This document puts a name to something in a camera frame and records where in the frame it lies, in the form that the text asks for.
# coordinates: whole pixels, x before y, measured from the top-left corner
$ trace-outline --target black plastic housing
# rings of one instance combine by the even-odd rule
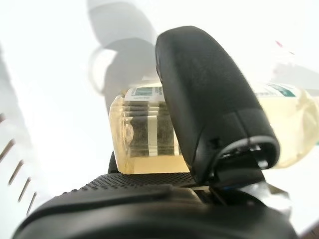
[[[181,152],[196,182],[214,175],[224,156],[258,145],[273,167],[280,147],[245,77],[205,31],[184,26],[156,43],[157,72]]]

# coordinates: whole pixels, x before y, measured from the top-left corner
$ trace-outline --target translucent container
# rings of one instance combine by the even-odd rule
[[[319,139],[316,101],[306,91],[288,85],[252,88],[281,146],[276,167],[298,162]],[[160,86],[132,88],[118,95],[109,116],[120,172],[188,172]]]

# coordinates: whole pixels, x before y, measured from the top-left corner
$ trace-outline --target clear plastic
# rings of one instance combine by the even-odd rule
[[[305,90],[287,85],[252,88],[281,146],[276,167],[298,162],[319,139],[316,101]],[[143,96],[147,96],[149,86],[144,89]],[[131,101],[122,93],[111,105],[110,125],[118,170],[125,174],[188,172],[165,102],[144,98]]]

